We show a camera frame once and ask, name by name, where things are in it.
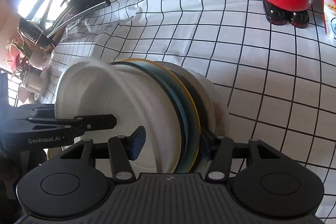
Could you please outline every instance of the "toy black shoe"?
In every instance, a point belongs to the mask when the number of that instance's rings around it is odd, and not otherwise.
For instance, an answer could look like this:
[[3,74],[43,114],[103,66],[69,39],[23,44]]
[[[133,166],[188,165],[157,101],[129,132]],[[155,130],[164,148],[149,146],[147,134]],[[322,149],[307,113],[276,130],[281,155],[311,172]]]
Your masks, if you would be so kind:
[[274,4],[263,0],[266,19],[274,25],[285,25],[287,23],[286,11],[276,7]]
[[293,26],[300,29],[307,28],[309,24],[309,15],[307,11],[288,12],[287,19]]

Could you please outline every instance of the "plate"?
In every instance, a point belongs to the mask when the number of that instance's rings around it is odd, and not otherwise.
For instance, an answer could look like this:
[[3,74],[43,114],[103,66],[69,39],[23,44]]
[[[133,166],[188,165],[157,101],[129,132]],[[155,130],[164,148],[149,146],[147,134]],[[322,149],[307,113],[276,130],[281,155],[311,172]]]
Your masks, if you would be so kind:
[[[154,123],[148,119],[143,102],[134,98],[134,91],[126,79],[123,80],[124,76],[99,60],[79,59],[60,77],[56,89],[55,117],[72,119],[79,115],[115,115],[115,128],[89,131],[81,136],[81,139],[92,138],[94,143],[107,142],[118,135],[129,136],[139,125],[143,125],[146,128],[146,142],[138,159],[130,161],[134,172],[136,175],[140,172],[171,172],[179,158],[179,151],[173,157],[174,151],[181,145],[179,120],[174,107],[161,87],[149,76],[143,74],[132,79],[139,85],[143,84],[140,79],[151,81],[146,90],[152,94],[149,100],[157,117],[162,119],[161,123]],[[167,157],[165,150],[154,149],[156,146],[152,145],[152,141],[156,139],[165,141],[165,149],[172,150],[172,156]],[[104,162],[99,170],[104,174],[110,173],[109,162]]]
[[189,172],[198,154],[201,135],[201,126],[198,112],[189,91],[170,70],[166,69],[158,63],[145,59],[128,59],[125,61],[138,64],[160,77],[170,87],[172,87],[181,100],[188,119],[189,136],[187,137],[186,135],[187,149],[178,172]]
[[223,96],[216,90],[215,85],[205,76],[190,69],[188,69],[188,71],[197,78],[212,101],[216,117],[216,136],[228,136],[230,131],[229,112]]
[[207,128],[210,133],[215,134],[216,117],[212,102],[209,95],[201,83],[197,80],[197,78],[179,65],[162,61],[156,61],[156,63],[172,71],[177,76],[177,78],[181,80],[181,82],[188,89],[196,105],[197,112],[199,113],[199,122],[201,127]]
[[[179,157],[178,157],[178,161],[177,163],[174,165],[174,168],[170,170],[170,173],[175,173],[177,171],[177,169],[179,168],[184,154],[185,154],[185,149],[186,149],[186,139],[185,139],[185,133],[188,132],[188,121],[187,121],[187,117],[186,117],[186,113],[183,109],[183,106],[181,104],[181,101],[179,100],[178,96],[176,95],[176,93],[172,90],[172,88],[170,88],[163,80],[161,80],[159,77],[157,77],[155,74],[151,73],[150,71],[148,71],[147,69],[143,68],[142,66],[138,65],[138,64],[133,64],[130,62],[114,62],[110,64],[111,66],[116,66],[116,68],[118,69],[118,71],[122,71],[122,72],[128,72],[128,73],[142,73],[142,74],[146,74],[146,77],[150,77],[151,79],[153,79],[160,87],[161,89],[167,94],[167,96],[169,97],[172,105],[174,106],[174,110],[175,113],[178,117],[179,120],[179,125],[180,125],[180,139],[181,139],[181,143],[179,145]],[[141,86],[139,86],[138,83],[134,82],[134,79],[130,80],[129,83],[132,83],[132,85],[135,87],[135,93],[141,88]],[[149,91],[147,86],[144,86],[143,89],[145,91]],[[147,101],[148,98],[152,97],[152,94],[148,92],[147,94],[136,94],[135,98],[141,98],[143,101]],[[154,116],[156,116],[156,112],[155,109],[152,107],[151,104],[145,104],[146,107],[148,107],[150,110],[153,110],[152,116],[148,117],[148,119],[153,119]],[[174,135],[175,132],[167,132],[167,134],[169,135]],[[165,142],[162,140],[158,140],[156,142],[159,145],[163,145],[164,148],[166,148],[166,155],[170,155],[172,151],[168,150]]]

